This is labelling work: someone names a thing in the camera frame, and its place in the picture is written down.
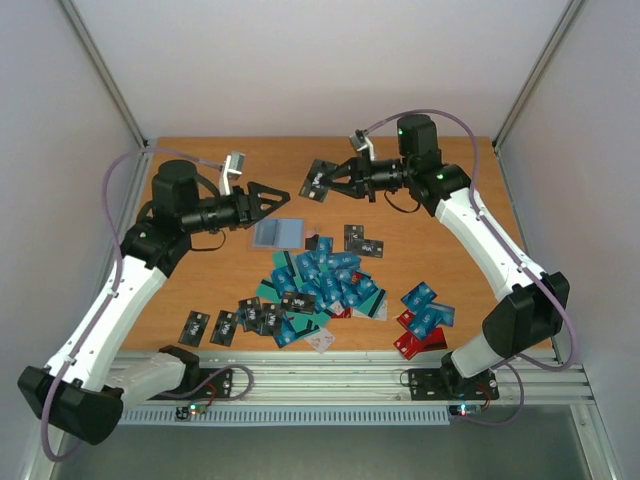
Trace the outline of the black vip membership card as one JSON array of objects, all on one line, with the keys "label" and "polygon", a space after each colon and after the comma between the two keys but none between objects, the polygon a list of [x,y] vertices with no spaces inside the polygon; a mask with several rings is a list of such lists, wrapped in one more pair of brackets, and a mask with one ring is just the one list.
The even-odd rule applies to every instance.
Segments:
[{"label": "black vip membership card", "polygon": [[315,311],[316,296],[313,294],[285,291],[280,307],[288,312],[312,314]]}]

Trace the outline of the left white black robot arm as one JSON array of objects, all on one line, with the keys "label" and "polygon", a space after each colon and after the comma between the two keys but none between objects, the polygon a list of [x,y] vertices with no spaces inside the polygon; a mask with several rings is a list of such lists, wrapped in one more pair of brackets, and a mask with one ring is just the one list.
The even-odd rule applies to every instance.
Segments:
[{"label": "left white black robot arm", "polygon": [[191,251],[193,235],[247,229],[290,199],[256,182],[215,186],[188,160],[163,163],[151,192],[117,242],[114,267],[79,326],[45,366],[28,366],[18,379],[43,436],[54,426],[97,445],[125,411],[156,396],[195,395],[203,380],[199,358],[179,347],[163,347],[120,375],[109,370],[142,310]]}]

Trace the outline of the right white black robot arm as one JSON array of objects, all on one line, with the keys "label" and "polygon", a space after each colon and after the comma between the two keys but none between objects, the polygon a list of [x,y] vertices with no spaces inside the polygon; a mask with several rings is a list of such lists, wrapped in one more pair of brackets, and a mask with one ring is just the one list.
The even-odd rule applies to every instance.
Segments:
[{"label": "right white black robot arm", "polygon": [[436,109],[416,109],[391,116],[399,156],[380,160],[370,134],[379,121],[357,130],[350,142],[354,157],[330,170],[320,184],[352,198],[373,201],[379,191],[405,188],[417,204],[446,227],[474,260],[491,287],[497,306],[481,332],[445,355],[439,376],[451,397],[468,393],[490,369],[523,357],[526,350],[566,330],[575,330],[566,311],[570,286],[550,274],[511,239],[476,190],[475,173],[442,159]]}]

